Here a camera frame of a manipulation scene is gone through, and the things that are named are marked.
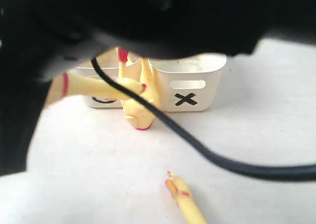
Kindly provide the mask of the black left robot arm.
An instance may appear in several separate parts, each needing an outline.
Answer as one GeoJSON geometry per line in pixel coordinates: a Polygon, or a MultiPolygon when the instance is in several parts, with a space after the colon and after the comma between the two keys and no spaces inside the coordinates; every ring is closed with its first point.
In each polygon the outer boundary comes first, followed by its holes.
{"type": "Polygon", "coordinates": [[[316,41],[316,0],[0,0],[0,173],[26,170],[52,78],[120,46],[140,56],[251,54],[267,33],[316,41]]]}

